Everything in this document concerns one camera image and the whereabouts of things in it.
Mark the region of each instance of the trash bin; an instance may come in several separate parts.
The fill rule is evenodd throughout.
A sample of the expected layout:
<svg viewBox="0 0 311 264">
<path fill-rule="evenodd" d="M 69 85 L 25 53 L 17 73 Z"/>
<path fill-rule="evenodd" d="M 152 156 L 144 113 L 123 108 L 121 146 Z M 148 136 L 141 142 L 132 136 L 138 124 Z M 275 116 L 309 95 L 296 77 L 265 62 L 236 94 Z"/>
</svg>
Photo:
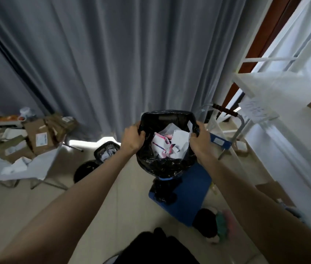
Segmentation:
<svg viewBox="0 0 311 264">
<path fill-rule="evenodd" d="M 116 151 L 120 150 L 120 146 L 112 141 L 103 143 L 94 151 L 94 157 L 96 160 L 104 163 L 105 160 L 109 159 Z"/>
<path fill-rule="evenodd" d="M 136 153 L 140 167 L 160 180 L 169 180 L 179 177 L 183 171 L 195 164 L 197 158 L 190 146 L 183 159 L 156 158 L 151 146 L 154 133 L 162 131 L 170 123 L 174 123 L 181 130 L 189 132 L 188 121 L 193 125 L 192 132 L 198 135 L 199 128 L 192 112 L 165 110 L 144 113 L 141 116 L 139 132 L 145 131 L 146 137 L 143 146 Z"/>
<path fill-rule="evenodd" d="M 102 162 L 100 162 L 99 160 L 88 160 L 85 163 L 83 163 L 82 165 L 80 165 L 76 169 L 75 174 L 73 176 L 74 183 L 77 183 L 80 180 L 82 180 L 89 173 L 91 173 L 96 168 L 98 168 L 101 164 L 102 164 Z"/>
</svg>

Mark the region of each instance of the black foam handle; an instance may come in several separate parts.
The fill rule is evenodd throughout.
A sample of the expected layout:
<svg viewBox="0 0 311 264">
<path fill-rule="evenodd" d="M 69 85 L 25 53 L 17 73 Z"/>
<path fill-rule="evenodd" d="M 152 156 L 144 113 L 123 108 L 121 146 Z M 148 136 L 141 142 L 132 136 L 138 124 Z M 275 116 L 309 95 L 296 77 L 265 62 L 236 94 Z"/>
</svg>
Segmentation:
<svg viewBox="0 0 311 264">
<path fill-rule="evenodd" d="M 220 106 L 220 105 L 218 105 L 218 104 L 213 104 L 212 107 L 213 107 L 214 109 L 218 109 L 220 112 L 227 113 L 227 114 L 232 115 L 232 116 L 234 116 L 234 117 L 237 117 L 237 116 L 238 116 L 238 113 L 237 113 L 237 112 L 234 112 L 234 111 L 232 111 L 232 110 L 229 110 L 229 109 L 227 109 L 227 108 L 225 108 L 225 107 L 222 107 L 222 106 Z"/>
</svg>

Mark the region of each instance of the white table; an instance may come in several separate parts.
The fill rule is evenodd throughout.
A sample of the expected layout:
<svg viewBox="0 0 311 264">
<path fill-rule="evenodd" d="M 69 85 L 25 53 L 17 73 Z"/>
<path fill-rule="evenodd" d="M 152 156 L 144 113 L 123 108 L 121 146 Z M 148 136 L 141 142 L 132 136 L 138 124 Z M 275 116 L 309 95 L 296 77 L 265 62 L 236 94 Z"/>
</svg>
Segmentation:
<svg viewBox="0 0 311 264">
<path fill-rule="evenodd" d="M 58 148 L 48 151 L 44 154 L 36 156 L 29 164 L 28 169 L 26 171 L 22 171 L 19 173 L 12 173 L 10 175 L 2 175 L 1 171 L 3 168 L 10 166 L 11 164 L 0 158 L 0 184 L 9 188 L 14 188 L 17 186 L 20 179 L 33 179 L 31 180 L 31 189 L 37 187 L 40 183 L 48 184 L 50 186 L 54 186 L 63 190 L 67 190 L 68 187 L 64 184 L 57 182 L 59 185 L 55 185 L 45 181 L 47 177 L 48 171 L 52 166 L 56 156 L 58 155 L 62 143 L 58 146 Z M 8 185 L 3 183 L 3 181 L 15 181 L 13 184 Z"/>
</svg>

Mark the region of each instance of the black cloth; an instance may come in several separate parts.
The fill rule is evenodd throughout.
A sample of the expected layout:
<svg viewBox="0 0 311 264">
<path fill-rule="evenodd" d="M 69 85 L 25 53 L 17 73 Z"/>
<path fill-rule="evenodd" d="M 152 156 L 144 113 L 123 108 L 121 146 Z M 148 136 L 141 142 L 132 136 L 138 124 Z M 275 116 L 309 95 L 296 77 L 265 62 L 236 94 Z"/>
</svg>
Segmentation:
<svg viewBox="0 0 311 264">
<path fill-rule="evenodd" d="M 161 228 L 142 232 L 119 255 L 114 264 L 189 263 L 199 264 L 190 251 L 174 236 L 167 237 Z"/>
</svg>

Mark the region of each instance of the beige floor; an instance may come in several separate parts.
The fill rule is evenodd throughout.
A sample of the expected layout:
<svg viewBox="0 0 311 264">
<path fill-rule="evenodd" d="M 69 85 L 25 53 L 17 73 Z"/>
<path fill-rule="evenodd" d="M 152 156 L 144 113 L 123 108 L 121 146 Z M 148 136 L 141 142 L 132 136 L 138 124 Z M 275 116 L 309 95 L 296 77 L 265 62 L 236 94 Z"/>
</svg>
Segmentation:
<svg viewBox="0 0 311 264">
<path fill-rule="evenodd" d="M 223 162 L 230 163 L 231 158 L 225 156 Z M 92 149 L 81 153 L 64 147 L 49 177 L 72 186 L 74 171 L 89 159 L 93 159 Z M 254 158 L 243 159 L 243 162 L 253 183 L 271 180 Z M 143 171 L 133 157 L 110 189 L 70 263 L 103 263 L 124 249 L 140 232 L 152 231 L 157 226 L 161 226 L 167 235 L 177 237 L 203 264 L 244 264 L 254 256 L 260 257 L 258 249 L 238 225 L 223 244 L 208 244 L 197 230 L 179 223 L 148 198 L 152 180 L 153 177 Z M 29 184 L 29 180 L 21 180 L 14 189 L 0 185 L 0 251 L 32 217 L 64 192 L 44 184 L 30 190 Z M 218 189 L 209 190 L 203 205 L 228 209 Z"/>
</svg>

